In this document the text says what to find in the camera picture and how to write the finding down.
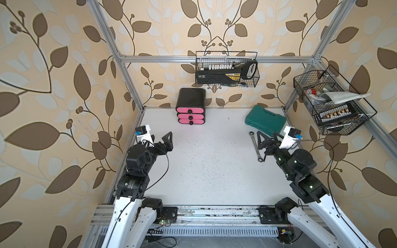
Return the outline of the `pink bottom drawer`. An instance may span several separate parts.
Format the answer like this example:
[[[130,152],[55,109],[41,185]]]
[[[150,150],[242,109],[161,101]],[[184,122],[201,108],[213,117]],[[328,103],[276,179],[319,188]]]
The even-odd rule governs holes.
[[[180,124],[184,124],[184,125],[202,125],[205,123],[205,120],[203,119],[179,119],[178,122]]]

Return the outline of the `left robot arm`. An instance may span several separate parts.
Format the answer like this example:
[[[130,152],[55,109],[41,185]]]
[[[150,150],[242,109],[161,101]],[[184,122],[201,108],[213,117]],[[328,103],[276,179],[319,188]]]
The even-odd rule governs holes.
[[[117,185],[104,248],[139,248],[162,216],[162,200],[144,194],[151,188],[149,173],[157,158],[173,150],[173,134],[169,132],[155,143],[148,127],[141,126],[136,135],[138,142],[127,152],[126,171]]]

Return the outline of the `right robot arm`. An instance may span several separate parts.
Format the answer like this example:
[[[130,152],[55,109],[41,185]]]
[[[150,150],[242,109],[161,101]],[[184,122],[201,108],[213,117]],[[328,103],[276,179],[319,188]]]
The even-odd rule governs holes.
[[[326,224],[322,227],[309,217],[297,202],[289,197],[278,201],[274,207],[258,209],[265,224],[291,224],[296,226],[321,248],[372,248],[373,244],[344,214],[331,191],[312,174],[316,167],[312,155],[304,149],[290,153],[292,146],[302,141],[301,131],[287,126],[284,135],[274,133],[269,137],[261,131],[250,132],[255,150],[264,150],[260,162],[273,156],[299,200],[307,204]]]

